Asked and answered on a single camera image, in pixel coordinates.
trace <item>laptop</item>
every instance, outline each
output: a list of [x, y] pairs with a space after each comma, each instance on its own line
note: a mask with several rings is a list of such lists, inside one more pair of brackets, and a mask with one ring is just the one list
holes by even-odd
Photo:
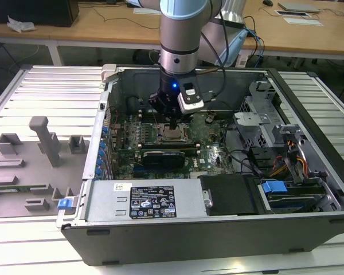
[[306, 13], [319, 13], [320, 10], [308, 4], [278, 3], [280, 7], [288, 11], [304, 11]]

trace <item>paper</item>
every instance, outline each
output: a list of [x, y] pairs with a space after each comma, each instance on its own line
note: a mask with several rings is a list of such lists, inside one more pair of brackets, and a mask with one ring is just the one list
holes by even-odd
[[160, 11], [145, 9], [144, 7], [135, 7], [134, 13], [137, 13], [137, 14], [161, 14]]
[[317, 20], [307, 20], [307, 19], [297, 19], [297, 18], [283, 18], [289, 24], [298, 24], [298, 25], [310, 25], [310, 26], [323, 26]]
[[20, 22], [20, 21], [16, 21], [14, 19], [11, 19], [9, 16], [7, 17], [9, 19], [9, 23], [7, 23], [7, 26], [13, 30], [15, 30], [16, 32], [25, 32], [25, 31], [29, 31], [29, 30], [37, 30], [34, 27], [34, 23], [32, 22]]

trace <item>motherboard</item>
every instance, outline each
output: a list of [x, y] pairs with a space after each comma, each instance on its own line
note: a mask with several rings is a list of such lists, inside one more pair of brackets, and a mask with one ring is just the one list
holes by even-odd
[[225, 120], [211, 112], [195, 113], [175, 129], [158, 114], [110, 118], [114, 179], [186, 179], [234, 174], [225, 152]]

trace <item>power supply label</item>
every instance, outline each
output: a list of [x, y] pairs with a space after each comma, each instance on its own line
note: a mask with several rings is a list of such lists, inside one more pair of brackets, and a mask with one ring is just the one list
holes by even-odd
[[173, 186], [132, 187], [130, 190], [130, 218], [176, 218]]

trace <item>blue plastic clip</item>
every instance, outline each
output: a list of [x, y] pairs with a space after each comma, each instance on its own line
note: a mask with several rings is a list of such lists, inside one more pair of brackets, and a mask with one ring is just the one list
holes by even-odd
[[96, 175], [101, 175], [102, 174], [102, 169], [96, 168]]
[[286, 184], [280, 180], [269, 180], [262, 185], [265, 193], [287, 193]]
[[71, 198], [64, 198], [60, 199], [57, 204], [57, 209], [59, 210], [70, 210], [73, 204], [73, 199]]

